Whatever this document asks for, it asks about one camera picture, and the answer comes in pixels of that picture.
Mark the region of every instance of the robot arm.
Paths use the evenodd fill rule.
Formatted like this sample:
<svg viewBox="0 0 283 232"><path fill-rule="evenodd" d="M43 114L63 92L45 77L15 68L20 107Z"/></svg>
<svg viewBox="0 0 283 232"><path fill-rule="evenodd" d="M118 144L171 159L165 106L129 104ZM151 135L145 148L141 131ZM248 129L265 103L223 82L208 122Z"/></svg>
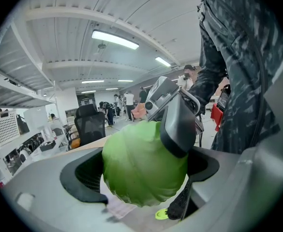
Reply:
<svg viewBox="0 0 283 232"><path fill-rule="evenodd" d="M196 119L200 103L192 94L161 76L150 90L145 108L148 121L161 121L164 146L176 157L184 157L204 131Z"/></svg>

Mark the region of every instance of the yellow-green sticker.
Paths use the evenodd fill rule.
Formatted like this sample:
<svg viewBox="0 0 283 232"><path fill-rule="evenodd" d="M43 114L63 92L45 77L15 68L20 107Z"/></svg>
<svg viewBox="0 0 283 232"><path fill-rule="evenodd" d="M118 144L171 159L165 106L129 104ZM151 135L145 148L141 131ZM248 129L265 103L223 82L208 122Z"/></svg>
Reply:
<svg viewBox="0 0 283 232"><path fill-rule="evenodd" d="M155 219L157 220L165 220L168 219L167 209L161 209L155 213Z"/></svg>

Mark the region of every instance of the person in white shirt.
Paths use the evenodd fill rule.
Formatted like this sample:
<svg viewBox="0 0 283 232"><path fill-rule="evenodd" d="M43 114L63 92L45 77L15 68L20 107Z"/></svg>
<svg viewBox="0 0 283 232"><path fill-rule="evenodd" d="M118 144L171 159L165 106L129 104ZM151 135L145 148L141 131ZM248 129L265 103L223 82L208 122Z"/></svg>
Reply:
<svg viewBox="0 0 283 232"><path fill-rule="evenodd" d="M180 76L178 79L178 86L182 87L183 89L185 89L186 91L189 90L191 88L191 86L193 85L193 74L194 74L194 70L196 70L196 67L188 64L184 67L184 75Z"/></svg>
<svg viewBox="0 0 283 232"><path fill-rule="evenodd" d="M134 109L134 95L131 91L128 91L128 94L124 94L126 97L126 107L127 107L127 115L128 120L132 121L132 110Z"/></svg>

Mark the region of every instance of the black office chair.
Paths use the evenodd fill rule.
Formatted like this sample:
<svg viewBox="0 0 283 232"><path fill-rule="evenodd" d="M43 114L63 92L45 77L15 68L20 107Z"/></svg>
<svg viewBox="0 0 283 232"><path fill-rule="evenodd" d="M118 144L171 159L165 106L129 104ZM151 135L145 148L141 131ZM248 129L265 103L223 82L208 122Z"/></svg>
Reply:
<svg viewBox="0 0 283 232"><path fill-rule="evenodd" d="M98 139L106 137L104 114L102 112L98 112L93 104L80 106L77 109L74 124L79 133L79 146L87 145Z"/></svg>

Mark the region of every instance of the white wall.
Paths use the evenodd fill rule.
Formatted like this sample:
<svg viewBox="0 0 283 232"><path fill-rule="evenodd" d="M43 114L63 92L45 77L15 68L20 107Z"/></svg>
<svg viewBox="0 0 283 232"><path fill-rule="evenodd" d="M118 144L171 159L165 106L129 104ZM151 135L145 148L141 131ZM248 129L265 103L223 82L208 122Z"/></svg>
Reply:
<svg viewBox="0 0 283 232"><path fill-rule="evenodd" d="M114 95L119 95L118 91L110 91L110 92L95 92L95 103L97 107L99 107L100 102L108 102L110 104L114 103Z"/></svg>
<svg viewBox="0 0 283 232"><path fill-rule="evenodd" d="M58 109L56 104L49 104L45 106L46 114L49 117L50 114L54 114L56 118L59 117Z"/></svg>
<svg viewBox="0 0 283 232"><path fill-rule="evenodd" d="M59 118L63 125L67 125L67 117L65 111L76 109L79 107L75 87L65 89L63 91L55 91L55 98L58 104Z"/></svg>

